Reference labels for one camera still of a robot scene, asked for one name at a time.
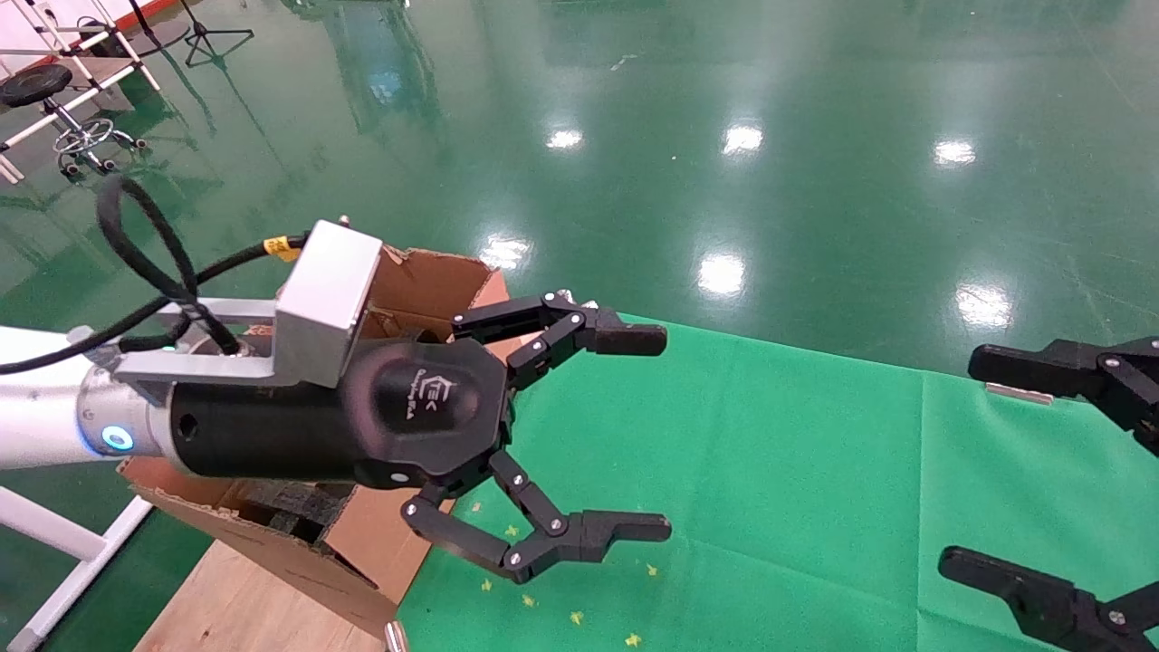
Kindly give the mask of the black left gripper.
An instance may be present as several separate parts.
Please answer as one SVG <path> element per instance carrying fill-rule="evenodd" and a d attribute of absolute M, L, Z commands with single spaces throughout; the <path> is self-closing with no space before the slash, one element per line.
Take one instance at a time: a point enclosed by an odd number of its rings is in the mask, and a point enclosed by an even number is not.
<path fill-rule="evenodd" d="M 666 327 L 547 292 L 462 312 L 451 329 L 458 340 L 439 345 L 360 343 L 336 388 L 175 384 L 173 464 L 199 477 L 425 485 L 401 510 L 411 530 L 510 583 L 559 562 L 599 564 L 619 541 L 670 539 L 662 514 L 563 514 L 502 450 L 511 440 L 509 389 L 527 389 L 581 350 L 657 358 Z M 506 367 L 482 346 L 522 337 L 532 339 Z M 489 475 L 532 525 L 526 539 L 509 543 L 442 511 L 444 490 L 472 490 Z"/>

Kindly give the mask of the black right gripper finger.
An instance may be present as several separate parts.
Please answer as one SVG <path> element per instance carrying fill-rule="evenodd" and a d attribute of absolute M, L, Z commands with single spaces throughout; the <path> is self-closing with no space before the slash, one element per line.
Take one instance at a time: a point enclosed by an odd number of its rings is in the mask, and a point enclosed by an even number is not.
<path fill-rule="evenodd" d="M 940 554 L 938 570 L 953 583 L 1003 599 L 1019 631 L 1064 651 L 1156 651 L 1158 583 L 1101 601 L 1076 583 L 999 561 L 962 545 Z"/>
<path fill-rule="evenodd" d="M 968 374 L 982 383 L 1083 398 L 1135 441 L 1158 453 L 1158 340 L 1098 346 L 1052 340 L 1040 351 L 974 347 Z"/>

